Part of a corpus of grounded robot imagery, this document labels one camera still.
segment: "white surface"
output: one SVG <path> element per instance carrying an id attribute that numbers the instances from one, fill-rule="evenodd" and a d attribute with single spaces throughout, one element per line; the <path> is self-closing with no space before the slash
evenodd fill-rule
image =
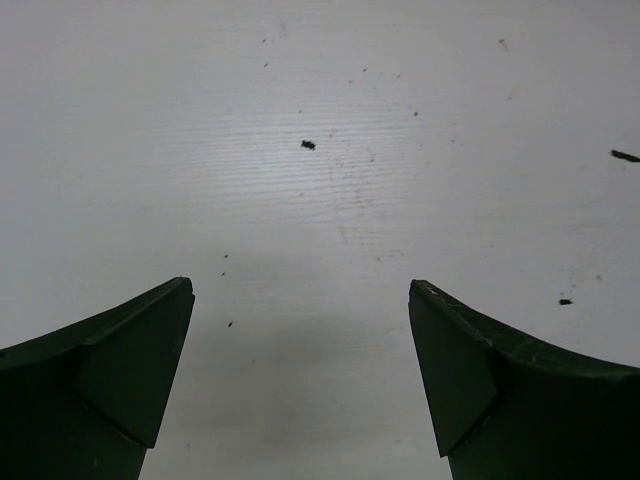
<path id="1" fill-rule="evenodd" d="M 412 278 L 640 365 L 640 166 L 608 155 L 640 152 L 639 18 L 632 0 L 2 2 L 2 345 L 189 276 L 143 479 L 450 478 Z"/>

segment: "dark speck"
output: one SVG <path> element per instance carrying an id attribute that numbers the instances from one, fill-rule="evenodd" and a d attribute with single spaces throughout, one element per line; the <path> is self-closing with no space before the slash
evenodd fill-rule
<path id="1" fill-rule="evenodd" d="M 628 153 L 619 152 L 617 150 L 611 150 L 611 156 L 619 158 L 621 160 L 626 160 L 627 162 L 631 163 L 640 163 L 640 157 L 629 155 Z"/>

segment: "dark green object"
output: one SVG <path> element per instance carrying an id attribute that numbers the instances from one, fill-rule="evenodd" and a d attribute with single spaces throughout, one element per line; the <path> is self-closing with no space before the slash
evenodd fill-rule
<path id="1" fill-rule="evenodd" d="M 194 297 L 173 280 L 0 350 L 0 479 L 134 480 L 153 448 Z"/>
<path id="2" fill-rule="evenodd" d="M 409 312 L 455 480 L 640 478 L 640 369 L 538 340 L 425 281 Z"/>

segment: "small black particle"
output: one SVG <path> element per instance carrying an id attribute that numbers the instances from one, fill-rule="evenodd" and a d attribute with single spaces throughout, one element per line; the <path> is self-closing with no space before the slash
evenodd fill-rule
<path id="1" fill-rule="evenodd" d="M 611 156 L 615 158 L 620 158 L 621 160 L 626 160 L 631 163 L 640 163 L 640 157 L 635 157 L 633 155 L 629 155 L 628 153 L 619 152 L 617 150 L 611 150 Z"/>

